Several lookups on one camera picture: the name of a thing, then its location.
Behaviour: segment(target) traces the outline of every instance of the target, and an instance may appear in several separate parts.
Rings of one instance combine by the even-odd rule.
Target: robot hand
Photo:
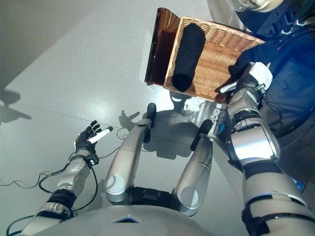
[[[100,125],[94,120],[74,141],[75,151],[87,150],[90,153],[95,153],[95,145],[97,142],[92,144],[89,139],[101,131]]]
[[[113,127],[109,126],[103,131],[100,125],[94,120],[83,132],[81,132],[74,141],[75,152],[88,151],[95,154],[95,145],[98,140],[103,138],[106,134],[110,133]]]

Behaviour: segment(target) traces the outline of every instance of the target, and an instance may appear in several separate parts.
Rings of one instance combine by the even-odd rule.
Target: wicker basket
[[[172,84],[175,60],[184,27],[190,23],[195,23],[204,30],[206,43],[199,58],[192,85],[184,93],[209,101],[224,103],[224,95],[216,91],[230,77],[228,67],[235,64],[237,58],[244,50],[264,41],[220,24],[202,21],[197,18],[182,17],[177,29],[163,85],[166,89],[176,92],[179,91]]]

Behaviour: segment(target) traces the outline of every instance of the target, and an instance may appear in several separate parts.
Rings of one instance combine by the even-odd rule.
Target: gray floor
[[[3,182],[19,179],[31,185],[38,173],[60,169],[76,135],[94,119],[114,127],[96,146],[99,156],[110,153],[147,104],[155,102],[156,128],[143,147],[135,185],[172,190],[191,155],[197,126],[216,114],[196,98],[187,99],[186,112],[178,113],[169,91],[143,82],[158,7],[211,20],[206,0],[1,0]],[[207,196],[193,219],[214,235],[247,235],[240,188],[232,188],[223,175],[223,168],[233,174],[217,146],[214,156],[218,162]],[[102,192],[112,159],[95,167],[99,194],[87,210],[109,206]],[[53,190],[57,181],[47,180],[46,187]],[[75,207],[89,201],[94,189],[90,176]],[[11,221],[34,214],[48,197],[38,188],[1,187],[0,234]]]

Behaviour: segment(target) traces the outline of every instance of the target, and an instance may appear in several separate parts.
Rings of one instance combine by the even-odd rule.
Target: humanoid robot
[[[315,216],[292,179],[277,165],[280,148],[258,106],[272,81],[268,68],[251,63],[240,80],[222,88],[233,90],[227,106],[232,130],[227,140],[230,164],[241,170],[245,209],[242,220],[251,236],[313,236]],[[95,143],[100,132],[92,122],[75,141],[75,155],[59,180],[57,190],[27,223],[24,236],[148,235],[204,236],[209,233],[189,216],[201,208],[210,177],[212,126],[205,120],[190,149],[194,151],[177,186],[170,193],[135,187],[143,142],[150,141],[156,106],[148,105],[147,117],[130,131],[118,149],[105,181],[106,197],[114,205],[73,215],[72,206],[83,190],[91,166],[98,164]]]

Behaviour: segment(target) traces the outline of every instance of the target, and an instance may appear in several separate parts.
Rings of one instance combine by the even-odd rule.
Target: robot forearm
[[[84,182],[90,174],[90,168],[83,154],[87,156],[91,153],[77,152],[59,180],[58,189],[24,227],[22,235],[34,235],[72,216],[72,206],[82,192]]]
[[[315,235],[315,215],[293,180],[277,165],[279,144],[260,117],[261,83],[250,70],[237,83],[228,105],[233,124],[227,142],[230,162],[244,174],[242,219],[251,236]]]

